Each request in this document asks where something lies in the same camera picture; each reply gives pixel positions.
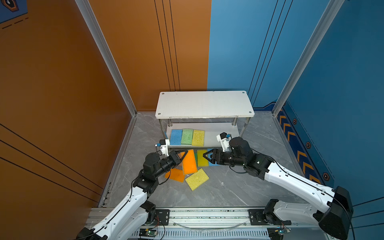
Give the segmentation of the blue sponge row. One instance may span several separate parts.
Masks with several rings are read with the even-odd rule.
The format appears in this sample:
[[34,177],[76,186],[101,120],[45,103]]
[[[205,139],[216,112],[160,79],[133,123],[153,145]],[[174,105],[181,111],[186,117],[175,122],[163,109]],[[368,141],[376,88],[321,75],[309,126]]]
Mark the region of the blue sponge row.
[[172,130],[170,137],[171,146],[179,146],[182,142],[183,130]]
[[[207,151],[210,152],[207,156],[209,156],[209,155],[213,155],[213,153],[211,152],[211,150],[212,150],[212,149],[207,149]],[[215,167],[215,166],[219,166],[219,165],[217,165],[217,164],[210,164],[210,163],[209,163],[209,166],[210,166],[210,167]]]

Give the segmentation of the bright yellow sponge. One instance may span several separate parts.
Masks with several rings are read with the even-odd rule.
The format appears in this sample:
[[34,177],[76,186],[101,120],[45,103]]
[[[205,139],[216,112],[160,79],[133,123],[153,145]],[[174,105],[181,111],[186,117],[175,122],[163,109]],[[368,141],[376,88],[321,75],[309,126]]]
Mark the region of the bright yellow sponge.
[[209,161],[203,156],[206,152],[207,150],[197,150],[197,165],[200,168],[209,166]]

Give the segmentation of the dark green sponge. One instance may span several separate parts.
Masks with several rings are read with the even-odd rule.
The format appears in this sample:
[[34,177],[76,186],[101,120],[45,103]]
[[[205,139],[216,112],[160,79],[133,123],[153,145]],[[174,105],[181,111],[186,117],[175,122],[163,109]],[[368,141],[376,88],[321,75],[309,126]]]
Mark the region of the dark green sponge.
[[198,165],[198,154],[197,154],[197,152],[194,152],[194,155],[195,155],[195,163],[196,163],[196,165]]

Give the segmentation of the light green sponge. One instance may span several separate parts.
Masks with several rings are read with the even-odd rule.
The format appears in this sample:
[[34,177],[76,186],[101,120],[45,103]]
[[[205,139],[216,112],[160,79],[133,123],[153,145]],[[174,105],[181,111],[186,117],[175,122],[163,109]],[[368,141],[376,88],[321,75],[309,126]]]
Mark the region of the light green sponge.
[[194,134],[193,129],[183,129],[181,144],[182,145],[191,145],[192,141],[193,141],[193,134]]

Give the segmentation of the pale yellow sponge row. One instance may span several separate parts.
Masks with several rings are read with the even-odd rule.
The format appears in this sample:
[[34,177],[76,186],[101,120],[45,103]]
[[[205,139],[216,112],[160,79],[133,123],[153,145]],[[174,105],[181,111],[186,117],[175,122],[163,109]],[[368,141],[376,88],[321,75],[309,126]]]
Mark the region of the pale yellow sponge row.
[[192,146],[203,147],[205,142],[205,131],[203,130],[194,130]]

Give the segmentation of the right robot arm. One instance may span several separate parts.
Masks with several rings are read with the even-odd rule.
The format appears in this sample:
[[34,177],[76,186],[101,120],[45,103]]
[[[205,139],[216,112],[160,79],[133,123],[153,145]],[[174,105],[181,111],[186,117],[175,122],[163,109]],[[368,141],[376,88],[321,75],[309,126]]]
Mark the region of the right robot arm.
[[287,225],[292,222],[319,226],[326,234],[346,240],[353,233],[353,206],[348,190],[335,189],[310,181],[272,157],[253,150],[241,137],[219,138],[222,147],[211,149],[203,157],[212,164],[241,166],[250,176],[278,185],[306,201],[304,204],[271,199],[263,211],[270,225]]

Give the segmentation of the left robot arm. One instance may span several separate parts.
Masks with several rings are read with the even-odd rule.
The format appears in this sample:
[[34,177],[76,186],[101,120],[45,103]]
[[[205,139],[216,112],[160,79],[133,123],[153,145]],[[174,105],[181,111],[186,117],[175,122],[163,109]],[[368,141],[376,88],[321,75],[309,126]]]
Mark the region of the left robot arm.
[[83,228],[77,240],[127,240],[140,226],[154,221],[156,205],[148,198],[159,185],[158,178],[177,167],[187,156],[188,150],[172,150],[165,158],[159,153],[146,156],[143,169],[132,181],[125,198],[93,228]]

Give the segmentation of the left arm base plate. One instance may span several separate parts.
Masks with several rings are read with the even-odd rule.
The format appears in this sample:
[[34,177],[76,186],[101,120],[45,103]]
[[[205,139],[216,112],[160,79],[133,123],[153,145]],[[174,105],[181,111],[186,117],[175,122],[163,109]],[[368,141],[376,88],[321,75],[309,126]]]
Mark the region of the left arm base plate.
[[154,225],[160,224],[160,225],[168,226],[169,220],[170,220],[169,209],[155,209],[149,212],[145,225],[154,226]]

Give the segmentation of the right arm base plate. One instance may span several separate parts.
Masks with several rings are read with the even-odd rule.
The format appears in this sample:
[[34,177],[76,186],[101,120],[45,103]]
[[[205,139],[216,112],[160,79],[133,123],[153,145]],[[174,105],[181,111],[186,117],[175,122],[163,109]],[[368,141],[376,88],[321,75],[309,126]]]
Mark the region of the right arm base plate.
[[249,209],[248,214],[249,214],[249,219],[252,226],[261,226],[261,225],[290,226],[292,224],[291,221],[280,220],[272,212],[264,213],[264,210],[261,210],[261,209]]

